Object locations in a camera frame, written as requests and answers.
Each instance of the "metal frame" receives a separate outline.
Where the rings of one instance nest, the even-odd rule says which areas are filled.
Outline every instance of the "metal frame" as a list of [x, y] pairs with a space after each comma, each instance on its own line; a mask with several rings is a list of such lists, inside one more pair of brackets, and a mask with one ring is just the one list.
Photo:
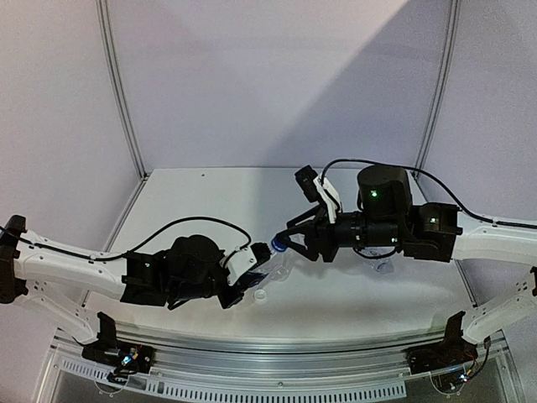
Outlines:
[[[432, 103], [430, 104], [429, 113], [427, 115], [427, 122], [425, 124], [425, 130], [421, 145], [416, 155], [414, 166], [416, 168], [423, 169], [429, 153], [430, 144], [435, 133], [436, 123], [440, 114], [442, 99], [444, 92], [446, 91], [447, 79], [449, 76], [451, 59], [453, 57], [453, 50], [456, 41], [456, 29], [459, 22], [459, 15], [461, 13], [460, 0], [451, 0], [450, 16], [446, 27], [446, 39], [442, 48], [441, 65], [438, 71], [438, 80], [436, 82], [435, 93], [433, 95]], [[419, 173], [413, 174], [415, 179], [420, 178]]]
[[147, 177], [148, 173], [143, 164], [142, 153], [140, 152], [136, 133], [134, 132], [133, 121], [128, 110], [127, 98], [125, 97], [121, 74], [119, 72], [116, 48], [112, 36], [108, 1], [96, 0], [96, 6], [99, 25], [101, 26], [102, 44], [107, 59], [108, 72], [110, 74], [110, 82], [112, 84], [114, 97], [116, 98], [117, 111], [123, 126], [125, 139], [127, 140], [127, 147], [131, 154], [131, 158], [133, 159], [134, 169], [136, 170], [138, 177], [143, 180]]
[[[264, 351], [237, 353], [174, 346], [175, 340], [155, 345], [154, 369], [134, 375], [127, 390], [171, 400], [228, 403], [351, 403], [383, 401], [406, 396], [407, 381], [429, 375], [411, 375], [403, 350], [406, 344], [363, 349], [361, 344], [343, 352], [294, 353]], [[80, 358], [81, 347], [59, 332], [53, 341], [45, 380], [37, 401], [49, 403], [61, 371], [108, 385], [107, 368]], [[523, 402], [520, 384], [502, 333], [493, 335], [488, 366], [497, 368], [501, 389], [510, 402]], [[442, 374], [443, 369], [434, 374]]]

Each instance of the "enclosure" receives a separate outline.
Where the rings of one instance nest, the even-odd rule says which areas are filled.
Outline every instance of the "enclosure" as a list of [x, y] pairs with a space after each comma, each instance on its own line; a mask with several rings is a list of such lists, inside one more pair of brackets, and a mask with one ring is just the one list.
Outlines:
[[[53, 0], [0, 9], [0, 224], [21, 214], [51, 239], [119, 252], [171, 220], [205, 215], [269, 242], [310, 208], [295, 172], [337, 158], [427, 170], [475, 212], [535, 220], [537, 4]], [[364, 166], [329, 173], [346, 211], [356, 209]], [[409, 180], [414, 203], [452, 202], [426, 176]], [[144, 251], [193, 233], [227, 252], [241, 241], [189, 222]], [[333, 264], [294, 259], [287, 280], [264, 287], [263, 304], [247, 293], [225, 311], [214, 299], [167, 311], [58, 285], [112, 316], [121, 338], [158, 346], [154, 371], [117, 395], [99, 394], [100, 367], [68, 335], [2, 305], [0, 400], [444, 401], [428, 377], [410, 376], [400, 346], [440, 338], [451, 314], [528, 270], [398, 254], [394, 271], [379, 273], [351, 250]], [[495, 333], [487, 370], [449, 397], [536, 401], [535, 323]]]

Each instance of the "vertical metal pole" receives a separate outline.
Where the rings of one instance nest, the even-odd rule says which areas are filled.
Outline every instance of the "vertical metal pole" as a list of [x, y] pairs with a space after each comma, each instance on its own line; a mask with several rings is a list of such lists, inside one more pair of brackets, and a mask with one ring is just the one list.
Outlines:
[[[449, 70], [451, 65], [451, 59], [453, 57], [453, 48], [456, 40], [456, 28], [459, 22], [459, 14], [461, 11], [460, 0], [451, 0], [450, 16], [447, 23], [446, 39], [442, 50], [441, 65], [438, 71], [438, 80], [436, 82], [436, 89], [433, 96], [433, 101], [430, 104], [429, 114], [427, 116], [427, 122], [425, 130], [421, 140], [418, 154], [414, 166], [416, 168], [423, 169], [425, 161], [427, 160], [427, 154], [429, 153], [431, 140], [435, 133], [436, 122], [441, 110], [442, 98], [446, 91], [447, 79], [449, 76]], [[414, 174], [414, 178], [418, 180], [420, 178], [419, 173]]]
[[99, 18], [99, 24], [101, 26], [102, 44], [104, 47], [104, 53], [107, 60], [108, 72], [110, 73], [110, 82], [112, 83], [112, 91], [116, 98], [117, 111], [119, 112], [119, 118], [123, 126], [123, 132], [125, 139], [127, 140], [128, 150], [133, 159], [134, 169], [136, 174], [142, 180], [147, 176], [147, 171], [143, 165], [142, 153], [138, 147], [138, 141], [136, 140], [136, 134], [134, 132], [133, 122], [130, 112], [128, 111], [127, 99], [125, 97], [125, 91], [123, 90], [123, 84], [121, 80], [121, 74], [119, 72], [119, 64], [117, 63], [116, 49], [114, 47], [114, 40], [112, 36], [112, 26], [110, 24], [110, 13], [108, 9], [107, 0], [96, 0], [97, 15]]

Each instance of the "white panel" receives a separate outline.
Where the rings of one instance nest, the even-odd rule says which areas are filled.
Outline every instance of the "white panel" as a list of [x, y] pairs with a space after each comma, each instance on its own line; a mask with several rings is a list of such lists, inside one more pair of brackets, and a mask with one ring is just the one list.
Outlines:
[[[295, 170], [224, 168], [156, 170], [142, 190], [114, 244], [130, 249], [167, 222], [187, 216], [219, 217], [268, 242], [285, 223], [311, 207], [295, 182]], [[333, 170], [329, 177], [346, 211], [356, 209], [358, 170]], [[414, 201], [423, 202], [414, 181]], [[179, 236], [202, 233], [231, 251], [244, 236], [207, 222], [186, 222], [143, 247], [168, 249]], [[191, 301], [176, 311], [135, 306], [92, 293], [87, 307], [116, 321], [182, 334], [231, 340], [358, 340], [443, 328], [446, 319], [470, 305], [454, 264], [396, 255], [394, 272], [379, 274], [370, 262], [341, 249], [333, 263], [310, 262], [297, 254], [284, 282], [263, 288], [257, 305], [249, 291], [237, 306], [222, 310], [218, 299]]]
[[[462, 3], [455, 55], [426, 169], [478, 212], [537, 218], [536, 19], [536, 2]], [[443, 197], [436, 187], [424, 184], [430, 199]], [[526, 270], [484, 261], [465, 263], [464, 268], [481, 302]], [[535, 326], [537, 319], [531, 319], [506, 329], [528, 401], [537, 401], [537, 339], [534, 330], [528, 332]]]
[[[137, 179], [117, 116], [95, 2], [0, 6], [0, 223], [89, 249]], [[0, 306], [0, 400], [28, 402], [54, 328]]]
[[153, 168], [411, 164], [449, 1], [110, 2]]

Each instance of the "vent grille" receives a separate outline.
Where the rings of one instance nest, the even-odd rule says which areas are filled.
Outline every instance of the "vent grille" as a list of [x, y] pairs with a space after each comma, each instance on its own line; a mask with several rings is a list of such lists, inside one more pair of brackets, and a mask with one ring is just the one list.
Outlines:
[[[108, 384], [106, 381], [108, 369], [99, 367], [97, 364], [77, 361], [62, 357], [62, 369], [66, 372], [79, 375], [80, 377], [97, 380]], [[194, 388], [182, 385], [173, 380], [158, 380], [147, 378], [144, 390], [130, 388], [138, 393], [166, 397], [172, 400], [188, 401], [193, 403], [354, 403], [385, 401], [406, 397], [404, 382], [390, 382], [382, 385], [358, 387], [342, 391], [315, 392], [221, 392], [211, 388]]]

